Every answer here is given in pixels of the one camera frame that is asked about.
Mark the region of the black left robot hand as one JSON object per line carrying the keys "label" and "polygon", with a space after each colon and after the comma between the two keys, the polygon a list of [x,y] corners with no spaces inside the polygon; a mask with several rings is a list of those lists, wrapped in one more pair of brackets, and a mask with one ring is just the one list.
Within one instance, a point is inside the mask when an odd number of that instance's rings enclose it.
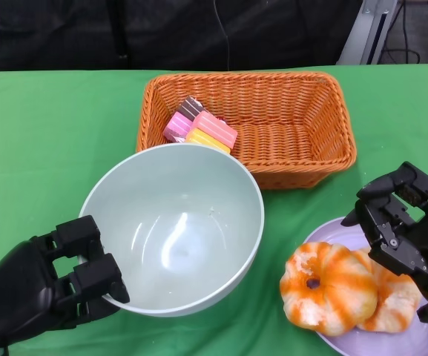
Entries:
{"label": "black left robot hand", "polygon": [[19,243],[0,261],[0,355],[45,332],[110,316],[130,297],[91,215]]}

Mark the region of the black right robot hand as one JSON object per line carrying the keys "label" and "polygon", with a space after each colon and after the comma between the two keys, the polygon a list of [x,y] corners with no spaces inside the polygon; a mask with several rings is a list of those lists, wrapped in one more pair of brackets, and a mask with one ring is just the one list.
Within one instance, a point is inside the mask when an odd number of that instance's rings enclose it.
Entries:
{"label": "black right robot hand", "polygon": [[359,225],[369,256],[396,275],[406,274],[427,300],[418,310],[428,323],[428,175],[403,162],[362,187],[341,224]]}

